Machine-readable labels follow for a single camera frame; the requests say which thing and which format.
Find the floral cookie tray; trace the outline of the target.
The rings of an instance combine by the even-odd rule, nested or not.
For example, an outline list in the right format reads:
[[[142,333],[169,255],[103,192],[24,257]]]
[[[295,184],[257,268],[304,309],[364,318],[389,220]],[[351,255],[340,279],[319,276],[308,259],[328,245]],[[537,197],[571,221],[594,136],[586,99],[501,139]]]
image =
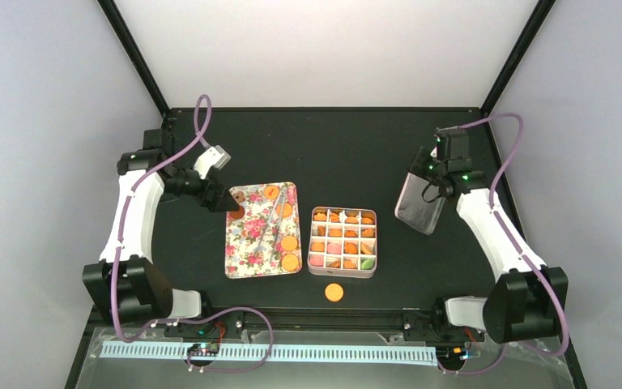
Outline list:
[[[302,268],[296,184],[234,186],[239,209],[225,225],[224,274],[231,280],[282,276]]]

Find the clear plastic tin lid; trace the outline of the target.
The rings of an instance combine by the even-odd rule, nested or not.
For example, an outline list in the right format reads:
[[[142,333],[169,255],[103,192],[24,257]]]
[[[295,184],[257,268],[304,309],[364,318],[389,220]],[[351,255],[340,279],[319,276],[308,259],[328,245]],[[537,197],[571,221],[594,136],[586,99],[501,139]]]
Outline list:
[[[424,235],[431,235],[445,200],[430,181],[408,173],[394,209],[398,220]]]

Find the metal tongs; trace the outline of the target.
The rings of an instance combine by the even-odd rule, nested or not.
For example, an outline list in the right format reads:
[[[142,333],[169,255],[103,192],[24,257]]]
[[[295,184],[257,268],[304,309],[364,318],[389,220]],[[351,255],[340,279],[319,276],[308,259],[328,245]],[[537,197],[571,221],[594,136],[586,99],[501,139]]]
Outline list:
[[[272,231],[274,227],[279,228],[281,224],[282,212],[286,202],[287,194],[285,192],[281,192],[270,208],[270,212],[266,219],[266,224],[262,229],[262,234],[258,240],[258,244],[253,250],[254,254],[263,255],[264,252],[271,250],[271,247],[273,246],[272,242],[277,237],[277,235],[272,233]]]

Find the pink divided cookie tin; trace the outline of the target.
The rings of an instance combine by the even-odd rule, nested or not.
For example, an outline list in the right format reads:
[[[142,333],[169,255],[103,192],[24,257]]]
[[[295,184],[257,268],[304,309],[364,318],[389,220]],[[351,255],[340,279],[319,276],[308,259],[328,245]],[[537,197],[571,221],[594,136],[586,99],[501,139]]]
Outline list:
[[[329,242],[340,243],[342,254],[327,254]],[[324,267],[311,267],[311,256],[325,257]],[[372,271],[362,271],[362,258],[375,259]],[[312,210],[309,252],[306,260],[315,276],[369,279],[377,270],[377,213],[371,209],[315,207]]]

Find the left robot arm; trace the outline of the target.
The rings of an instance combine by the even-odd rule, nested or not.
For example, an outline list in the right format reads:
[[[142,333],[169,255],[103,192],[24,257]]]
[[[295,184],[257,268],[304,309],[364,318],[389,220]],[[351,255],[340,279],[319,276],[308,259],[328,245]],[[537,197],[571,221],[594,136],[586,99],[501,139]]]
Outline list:
[[[187,151],[168,156],[173,142],[163,130],[148,130],[143,148],[117,162],[119,196],[109,239],[97,263],[84,267],[83,284],[108,325],[152,319],[197,318],[207,298],[175,289],[152,260],[156,212],[165,194],[191,196],[210,212],[234,212],[237,202],[218,178],[230,161],[220,146],[207,145],[191,168],[175,163]]]

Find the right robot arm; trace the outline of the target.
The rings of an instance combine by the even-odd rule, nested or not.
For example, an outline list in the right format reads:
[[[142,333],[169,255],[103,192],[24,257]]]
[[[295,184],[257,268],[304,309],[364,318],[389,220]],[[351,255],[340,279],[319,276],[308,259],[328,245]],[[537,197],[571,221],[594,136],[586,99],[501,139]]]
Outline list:
[[[468,133],[436,132],[436,145],[420,152],[411,169],[424,180],[416,202],[424,232],[433,232],[445,203],[454,205],[483,250],[495,285],[487,297],[443,297],[428,325],[447,340],[461,327],[487,333],[498,344],[559,336],[569,339],[564,314],[568,277],[549,267],[515,229],[483,172],[473,169]]]

